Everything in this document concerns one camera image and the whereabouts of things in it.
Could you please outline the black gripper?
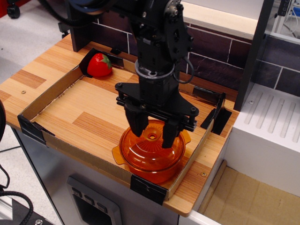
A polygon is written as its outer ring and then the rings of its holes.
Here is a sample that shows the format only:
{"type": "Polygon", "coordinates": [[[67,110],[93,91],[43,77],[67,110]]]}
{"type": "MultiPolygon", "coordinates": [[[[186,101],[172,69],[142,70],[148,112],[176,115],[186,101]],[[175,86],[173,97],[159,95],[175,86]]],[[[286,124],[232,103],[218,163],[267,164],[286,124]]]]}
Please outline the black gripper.
{"type": "Polygon", "coordinates": [[[170,148],[179,133],[194,131],[199,110],[179,93],[179,71],[173,66],[168,72],[151,71],[135,65],[138,83],[115,85],[117,103],[124,106],[133,134],[140,137],[148,126],[149,117],[165,122],[163,148],[170,148]]]}

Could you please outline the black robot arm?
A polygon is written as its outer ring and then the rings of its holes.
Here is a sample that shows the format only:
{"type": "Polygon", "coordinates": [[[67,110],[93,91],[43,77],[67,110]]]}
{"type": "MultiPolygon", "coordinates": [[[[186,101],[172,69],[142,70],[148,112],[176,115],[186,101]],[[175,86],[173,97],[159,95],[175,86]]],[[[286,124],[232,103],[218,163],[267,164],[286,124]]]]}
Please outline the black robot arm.
{"type": "Polygon", "coordinates": [[[63,18],[50,4],[41,5],[58,21],[83,27],[97,15],[114,11],[128,18],[137,42],[135,71],[138,83],[118,83],[117,103],[124,107],[134,135],[141,136],[153,117],[164,122],[163,148],[170,148],[186,129],[196,128],[198,109],[179,94],[181,60],[187,59],[193,37],[183,21],[183,5],[178,0],[72,0],[70,5],[85,13],[81,19],[63,18]]]}

